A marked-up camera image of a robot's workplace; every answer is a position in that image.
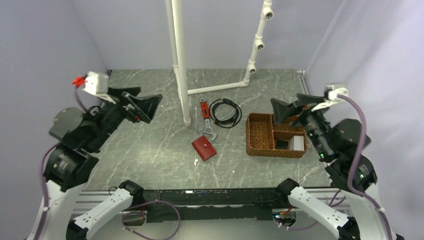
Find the red card holder wallet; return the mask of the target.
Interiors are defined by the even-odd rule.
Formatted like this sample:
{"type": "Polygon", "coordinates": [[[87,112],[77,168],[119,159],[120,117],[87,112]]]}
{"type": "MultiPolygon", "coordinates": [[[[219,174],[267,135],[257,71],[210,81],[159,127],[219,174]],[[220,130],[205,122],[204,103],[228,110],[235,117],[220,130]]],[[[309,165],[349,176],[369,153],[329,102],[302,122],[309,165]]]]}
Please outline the red card holder wallet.
{"type": "Polygon", "coordinates": [[[206,162],[217,154],[216,149],[205,135],[196,138],[191,145],[203,162],[206,162]]]}

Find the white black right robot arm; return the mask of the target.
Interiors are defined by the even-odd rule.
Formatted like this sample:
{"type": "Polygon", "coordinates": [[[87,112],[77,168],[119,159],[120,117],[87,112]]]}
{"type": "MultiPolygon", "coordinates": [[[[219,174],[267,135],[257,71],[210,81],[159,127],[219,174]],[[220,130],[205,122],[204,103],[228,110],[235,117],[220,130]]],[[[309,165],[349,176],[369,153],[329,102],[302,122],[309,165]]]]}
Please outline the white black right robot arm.
{"type": "Polygon", "coordinates": [[[347,95],[333,90],[324,96],[299,93],[296,97],[291,103],[270,100],[274,120],[281,124],[295,117],[293,125],[304,128],[320,160],[327,163],[325,170],[344,195],[352,215],[342,214],[313,197],[291,178],[276,187],[276,203],[282,208],[291,205],[303,210],[338,240],[400,240],[402,236],[394,232],[381,206],[375,168],[362,154],[371,141],[362,109],[347,95]],[[342,102],[351,104],[359,118],[346,118],[330,126],[324,113],[342,102]]]}

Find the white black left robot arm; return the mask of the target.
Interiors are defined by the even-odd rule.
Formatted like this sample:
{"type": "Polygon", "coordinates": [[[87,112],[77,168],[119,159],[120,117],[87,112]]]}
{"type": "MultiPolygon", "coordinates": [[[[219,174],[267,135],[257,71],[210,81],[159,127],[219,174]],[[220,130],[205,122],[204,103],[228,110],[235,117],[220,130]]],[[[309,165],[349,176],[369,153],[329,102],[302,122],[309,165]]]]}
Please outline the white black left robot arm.
{"type": "Polygon", "coordinates": [[[31,240],[88,240],[114,215],[137,210],[145,202],[144,189],[131,180],[89,212],[72,218],[77,199],[86,187],[95,157],[123,121],[149,124],[159,107],[161,94],[141,97],[139,87],[112,88],[102,105],[87,110],[69,107],[54,118],[49,134],[57,144],[44,155],[40,166],[43,194],[31,240]]]}

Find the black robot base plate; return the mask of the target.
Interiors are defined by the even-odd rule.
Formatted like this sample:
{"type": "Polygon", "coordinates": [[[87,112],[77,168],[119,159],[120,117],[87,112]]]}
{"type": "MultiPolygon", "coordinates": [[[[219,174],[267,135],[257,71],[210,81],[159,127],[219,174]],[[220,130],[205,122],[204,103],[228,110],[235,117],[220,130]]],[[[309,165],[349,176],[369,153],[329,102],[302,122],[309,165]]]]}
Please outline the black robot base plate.
{"type": "Polygon", "coordinates": [[[292,207],[273,187],[145,190],[147,206],[124,213],[143,213],[148,223],[191,220],[254,219],[271,221],[292,207]]]}

